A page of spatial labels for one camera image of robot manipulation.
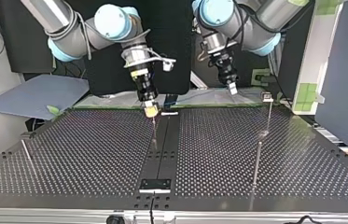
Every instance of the sticker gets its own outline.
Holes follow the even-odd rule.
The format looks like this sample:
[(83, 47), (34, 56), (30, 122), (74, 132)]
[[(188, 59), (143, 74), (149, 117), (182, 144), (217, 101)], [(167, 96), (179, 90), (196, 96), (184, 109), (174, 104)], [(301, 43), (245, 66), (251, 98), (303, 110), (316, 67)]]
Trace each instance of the sticker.
[(148, 73), (148, 69), (144, 68), (141, 70), (136, 70), (136, 71), (131, 72), (131, 77), (139, 77), (139, 76), (145, 75), (147, 73)]
[(289, 0), (289, 3), (296, 5), (298, 7), (305, 7), (307, 5), (309, 0)]

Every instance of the perforated metal table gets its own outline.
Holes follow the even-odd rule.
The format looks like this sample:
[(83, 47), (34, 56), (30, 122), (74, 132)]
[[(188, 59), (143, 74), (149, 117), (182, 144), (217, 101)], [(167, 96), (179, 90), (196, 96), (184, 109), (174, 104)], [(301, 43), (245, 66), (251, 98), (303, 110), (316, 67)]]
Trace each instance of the perforated metal table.
[[(305, 121), (268, 109), (73, 110), (0, 155), (0, 208), (348, 213), (348, 157)], [(143, 179), (171, 193), (139, 193)]]

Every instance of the green label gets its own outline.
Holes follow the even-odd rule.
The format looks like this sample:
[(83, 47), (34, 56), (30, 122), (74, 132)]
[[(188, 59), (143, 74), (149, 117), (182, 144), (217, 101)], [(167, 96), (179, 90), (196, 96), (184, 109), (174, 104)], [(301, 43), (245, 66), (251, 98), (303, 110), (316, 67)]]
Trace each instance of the green label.
[(307, 5), (309, 0), (289, 0), (289, 3), (296, 5), (298, 7), (304, 7)]

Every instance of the metal bracket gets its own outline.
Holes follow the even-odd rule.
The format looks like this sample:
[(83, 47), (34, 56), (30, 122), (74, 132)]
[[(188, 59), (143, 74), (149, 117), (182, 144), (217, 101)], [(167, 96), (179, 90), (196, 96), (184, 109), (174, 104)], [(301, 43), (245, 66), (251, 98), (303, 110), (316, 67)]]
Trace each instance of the metal bracket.
[(140, 193), (171, 193), (171, 179), (143, 179)]

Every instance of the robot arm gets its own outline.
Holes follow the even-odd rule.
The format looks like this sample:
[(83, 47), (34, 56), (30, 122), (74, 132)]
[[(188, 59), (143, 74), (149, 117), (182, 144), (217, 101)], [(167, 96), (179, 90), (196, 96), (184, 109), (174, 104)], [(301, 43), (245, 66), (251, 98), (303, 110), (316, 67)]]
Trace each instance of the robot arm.
[(192, 4), (202, 32), (202, 46), (218, 68), (220, 82), (232, 94), (237, 93), (238, 77), (230, 47), (238, 43), (259, 56), (268, 55), (279, 43), (282, 27), (308, 4), (308, 0), (268, 0), (252, 15), (251, 7), (239, 5), (241, 2), (195, 0)]
[(147, 47), (141, 18), (134, 7), (104, 5), (94, 18), (83, 21), (62, 0), (21, 0), (34, 15), (49, 36), (49, 48), (55, 58), (71, 62), (93, 51), (119, 43), (123, 47), (125, 68), (131, 72), (138, 90), (138, 98), (144, 103), (146, 115), (155, 117), (158, 91), (153, 83), (153, 62), (162, 61), (166, 72), (172, 71), (175, 60), (162, 58)]

